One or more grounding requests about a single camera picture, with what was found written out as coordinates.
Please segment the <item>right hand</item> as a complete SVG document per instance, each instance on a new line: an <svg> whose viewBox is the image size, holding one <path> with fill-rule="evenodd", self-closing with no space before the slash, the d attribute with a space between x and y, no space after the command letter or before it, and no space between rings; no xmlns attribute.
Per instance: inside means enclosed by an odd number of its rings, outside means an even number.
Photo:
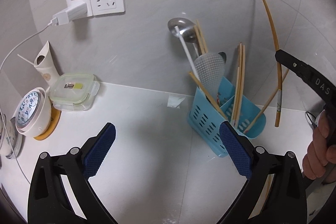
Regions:
<svg viewBox="0 0 336 224"><path fill-rule="evenodd" d="M333 133L335 124L325 110L318 117L313 139L302 161L303 174L311 180L321 178L326 173L326 166L335 164L335 145L327 147L327 138Z"/></svg>

